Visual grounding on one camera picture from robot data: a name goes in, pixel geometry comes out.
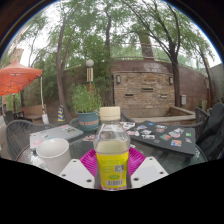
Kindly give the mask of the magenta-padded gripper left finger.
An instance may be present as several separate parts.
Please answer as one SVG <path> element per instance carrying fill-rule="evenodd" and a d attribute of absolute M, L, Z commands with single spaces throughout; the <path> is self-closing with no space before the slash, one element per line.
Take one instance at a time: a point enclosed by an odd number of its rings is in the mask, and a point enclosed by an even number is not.
<path fill-rule="evenodd" d="M 97 170 L 96 154 L 91 149 L 80 159 L 72 159 L 61 171 L 59 176 L 78 186 L 93 189 Z"/>

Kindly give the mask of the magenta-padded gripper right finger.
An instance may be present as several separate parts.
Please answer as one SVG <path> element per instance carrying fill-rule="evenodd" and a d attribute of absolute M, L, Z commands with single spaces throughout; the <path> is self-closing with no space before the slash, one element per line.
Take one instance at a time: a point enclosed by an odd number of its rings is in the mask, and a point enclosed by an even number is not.
<path fill-rule="evenodd" d="M 168 175 L 153 156 L 145 157 L 135 148 L 129 150 L 128 174 L 132 189 L 143 187 Z"/>

